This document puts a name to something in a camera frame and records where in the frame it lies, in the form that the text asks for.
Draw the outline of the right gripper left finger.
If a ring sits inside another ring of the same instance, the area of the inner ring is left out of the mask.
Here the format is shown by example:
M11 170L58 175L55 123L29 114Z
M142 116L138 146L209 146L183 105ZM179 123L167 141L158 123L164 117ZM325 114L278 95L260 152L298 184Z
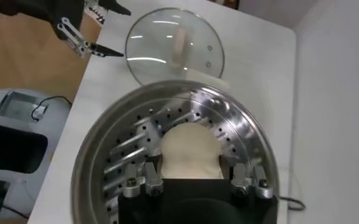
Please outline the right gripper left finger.
M123 196L126 198L135 198L140 196L141 187L144 186L144 193L150 197L158 197L163 192L163 179L159 173L161 156L148 158L141 167L139 176L135 163L126 166L123 184Z

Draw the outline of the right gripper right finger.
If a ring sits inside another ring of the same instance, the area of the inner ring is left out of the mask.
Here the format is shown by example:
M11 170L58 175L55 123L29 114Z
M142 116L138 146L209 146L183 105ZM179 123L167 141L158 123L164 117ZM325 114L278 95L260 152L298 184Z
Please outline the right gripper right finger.
M238 197L254 195L262 200L274 196L274 186L269 180L261 159L242 163L239 159L221 155L220 168L222 177L230 181L233 193Z

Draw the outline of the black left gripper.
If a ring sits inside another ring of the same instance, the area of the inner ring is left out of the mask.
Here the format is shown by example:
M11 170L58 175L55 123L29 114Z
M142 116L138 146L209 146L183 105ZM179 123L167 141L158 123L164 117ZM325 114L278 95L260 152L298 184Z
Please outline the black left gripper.
M98 24L104 24L108 11L131 15L117 0L0 0L0 13L15 16L19 13L47 21L56 36L81 58L91 54L98 57L123 57L124 54L86 40L76 29L83 12Z

